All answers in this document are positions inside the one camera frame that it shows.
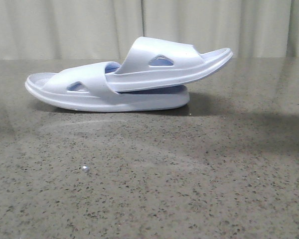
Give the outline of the pale green curtain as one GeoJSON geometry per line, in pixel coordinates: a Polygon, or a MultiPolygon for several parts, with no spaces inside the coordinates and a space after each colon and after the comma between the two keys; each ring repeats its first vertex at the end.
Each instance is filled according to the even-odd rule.
{"type": "Polygon", "coordinates": [[[123,59],[140,36],[299,57],[299,0],[0,0],[0,60],[123,59]]]}

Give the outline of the light blue slipper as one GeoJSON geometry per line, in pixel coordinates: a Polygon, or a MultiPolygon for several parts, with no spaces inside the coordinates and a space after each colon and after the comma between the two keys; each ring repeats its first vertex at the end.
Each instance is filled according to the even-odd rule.
{"type": "Polygon", "coordinates": [[[139,37],[123,64],[105,68],[116,92],[132,92],[188,84],[220,69],[233,56],[230,48],[199,53],[193,45],[139,37]]]}
{"type": "Polygon", "coordinates": [[[59,73],[35,73],[26,89],[39,100],[63,109],[86,112],[152,111],[179,108],[189,102],[186,86],[118,93],[108,75],[120,64],[101,62],[65,69],[59,73]]]}

